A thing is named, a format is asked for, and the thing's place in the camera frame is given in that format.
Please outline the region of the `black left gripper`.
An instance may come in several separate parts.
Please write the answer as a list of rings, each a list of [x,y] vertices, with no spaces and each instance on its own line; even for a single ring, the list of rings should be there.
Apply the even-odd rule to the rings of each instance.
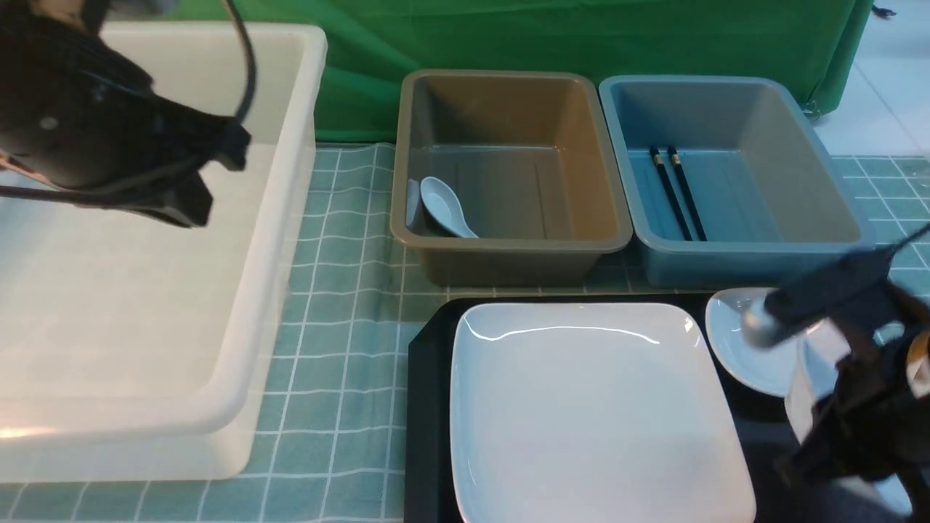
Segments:
[[[154,93],[146,72],[103,44],[97,52],[3,44],[3,154],[57,191],[133,196],[116,209],[205,226],[213,198],[201,166],[242,171],[251,134],[235,117]]]

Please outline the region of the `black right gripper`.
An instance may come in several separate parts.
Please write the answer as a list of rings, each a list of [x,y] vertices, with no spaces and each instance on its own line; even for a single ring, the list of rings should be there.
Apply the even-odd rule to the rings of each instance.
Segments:
[[[850,350],[835,368],[833,393],[817,401],[812,429],[778,460],[778,473],[803,484],[926,484],[927,342],[890,342],[871,361]]]

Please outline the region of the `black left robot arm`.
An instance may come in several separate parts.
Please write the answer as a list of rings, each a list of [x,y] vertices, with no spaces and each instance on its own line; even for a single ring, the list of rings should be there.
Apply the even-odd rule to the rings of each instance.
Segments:
[[[243,50],[246,85],[233,115],[163,98],[153,77],[100,33],[110,1],[2,3],[2,168],[39,183],[3,198],[136,213],[205,227],[214,199],[200,171],[246,167],[247,113],[258,64],[245,21],[224,2]]]

